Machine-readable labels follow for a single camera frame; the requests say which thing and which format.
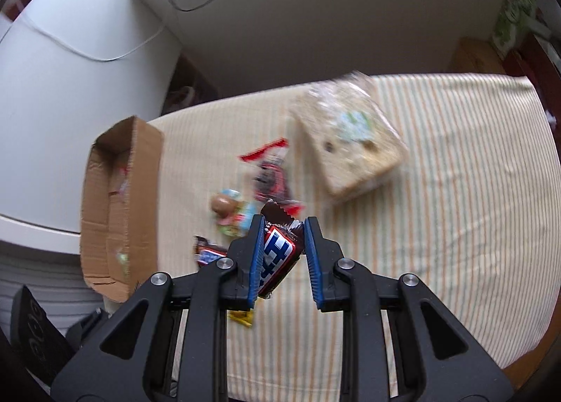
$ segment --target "blue gripper pad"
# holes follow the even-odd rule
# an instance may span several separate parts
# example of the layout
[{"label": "blue gripper pad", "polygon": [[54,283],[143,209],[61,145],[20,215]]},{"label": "blue gripper pad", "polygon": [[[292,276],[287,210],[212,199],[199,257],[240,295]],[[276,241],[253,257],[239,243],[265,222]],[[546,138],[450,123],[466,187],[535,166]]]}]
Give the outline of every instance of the blue gripper pad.
[{"label": "blue gripper pad", "polygon": [[343,310],[349,302],[349,286],[333,275],[343,252],[337,242],[323,238],[317,217],[304,221],[304,248],[316,306],[321,311]]},{"label": "blue gripper pad", "polygon": [[252,306],[259,293],[259,281],[261,280],[261,270],[263,268],[263,251],[265,249],[265,217],[263,217],[263,215],[260,215],[260,217],[257,238],[253,249],[253,259],[251,260],[249,272],[248,303]]}]

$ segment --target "colorful candy wrapper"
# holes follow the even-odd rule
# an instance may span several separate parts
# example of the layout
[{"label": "colorful candy wrapper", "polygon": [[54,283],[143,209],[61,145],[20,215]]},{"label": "colorful candy wrapper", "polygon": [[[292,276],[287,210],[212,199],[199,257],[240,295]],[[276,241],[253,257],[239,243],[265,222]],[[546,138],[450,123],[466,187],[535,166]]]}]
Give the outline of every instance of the colorful candy wrapper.
[{"label": "colorful candy wrapper", "polygon": [[240,192],[222,190],[210,201],[210,208],[217,215],[217,226],[222,234],[243,237],[249,231],[251,219],[257,213],[253,201],[242,201]]}]

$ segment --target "striped tablecloth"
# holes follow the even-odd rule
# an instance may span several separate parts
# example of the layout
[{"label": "striped tablecloth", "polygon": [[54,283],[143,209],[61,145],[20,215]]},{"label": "striped tablecloth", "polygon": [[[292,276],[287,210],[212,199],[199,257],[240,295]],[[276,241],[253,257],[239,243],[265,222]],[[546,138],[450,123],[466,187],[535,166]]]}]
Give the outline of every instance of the striped tablecloth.
[{"label": "striped tablecloth", "polygon": [[[305,215],[372,272],[417,273],[506,367],[537,345],[561,280],[561,170],[543,109],[525,79],[384,76],[377,100],[409,147],[389,184],[330,207],[309,148],[288,117],[306,85],[240,96],[152,122],[165,134],[159,187],[159,268],[194,272],[193,235],[227,244],[209,200],[250,195],[237,155],[290,140],[288,176]],[[338,400],[342,318],[319,313],[304,258],[251,329],[228,324],[230,396]],[[395,370],[390,365],[392,391]]]}]

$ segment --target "plastic bag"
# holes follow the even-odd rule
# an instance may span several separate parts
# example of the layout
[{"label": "plastic bag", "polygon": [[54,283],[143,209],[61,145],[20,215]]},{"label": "plastic bag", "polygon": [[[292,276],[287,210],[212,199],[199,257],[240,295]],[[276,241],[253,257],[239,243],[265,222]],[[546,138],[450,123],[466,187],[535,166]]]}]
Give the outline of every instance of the plastic bag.
[{"label": "plastic bag", "polygon": [[407,157],[406,145],[378,107],[374,92],[372,79],[355,72],[313,84],[291,106],[335,203],[386,182]]}]

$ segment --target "brown candy wrapper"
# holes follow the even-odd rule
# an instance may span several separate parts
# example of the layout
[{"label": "brown candy wrapper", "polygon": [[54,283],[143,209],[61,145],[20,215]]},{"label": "brown candy wrapper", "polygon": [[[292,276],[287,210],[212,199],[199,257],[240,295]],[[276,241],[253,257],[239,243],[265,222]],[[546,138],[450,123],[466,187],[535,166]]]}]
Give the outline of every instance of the brown candy wrapper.
[{"label": "brown candy wrapper", "polygon": [[272,200],[263,206],[261,214],[265,217],[265,250],[259,297],[267,299],[304,250],[304,224]]},{"label": "brown candy wrapper", "polygon": [[193,246],[195,259],[199,266],[206,266],[212,261],[223,258],[228,253],[228,249],[218,244],[213,244],[208,239],[201,236],[195,236],[195,245]]}]

